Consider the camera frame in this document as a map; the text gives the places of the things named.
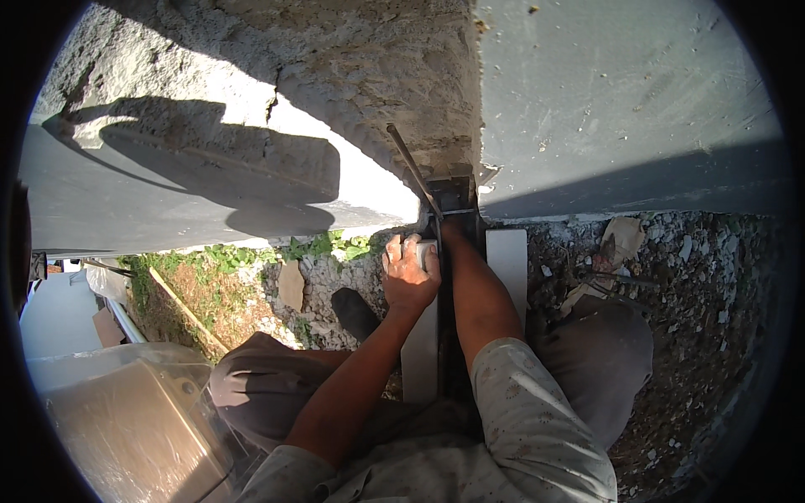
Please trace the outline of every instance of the dirt ground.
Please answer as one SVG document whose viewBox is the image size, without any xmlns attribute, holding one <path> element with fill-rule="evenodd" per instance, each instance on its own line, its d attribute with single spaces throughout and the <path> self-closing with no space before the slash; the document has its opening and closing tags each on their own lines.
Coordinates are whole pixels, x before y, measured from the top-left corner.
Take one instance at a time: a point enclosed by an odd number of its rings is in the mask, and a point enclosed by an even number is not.
<svg viewBox="0 0 805 503">
<path fill-rule="evenodd" d="M 609 452 L 624 501 L 646 501 L 676 492 L 693 477 L 708 478 L 708 447 L 718 440 L 741 384 L 751 377 L 754 351 L 763 340 L 766 306 L 774 301 L 771 266 L 780 245 L 770 219 L 703 212 L 639 217 L 646 239 L 625 267 L 661 288 L 624 285 L 619 290 L 651 310 L 645 317 L 654 333 L 654 374 Z M 571 220 L 526 227 L 529 326 L 537 332 L 549 331 L 559 319 L 559 305 L 578 284 L 576 271 L 598 251 L 607 223 Z M 213 271 L 203 282 L 184 264 L 160 272 L 232 347 L 261 330 L 292 348 L 355 349 L 357 342 L 329 304 L 340 287 L 358 290 L 378 317 L 385 314 L 376 254 L 342 263 L 305 255 L 302 312 L 279 299 L 280 270 L 279 264 L 255 262 L 236 274 Z M 143 309 L 130 309 L 146 338 L 172 340 L 219 359 L 223 352 L 204 340 L 155 283 L 149 285 Z M 400 381 L 392 376 L 388 398 L 401 398 Z"/>
</svg>

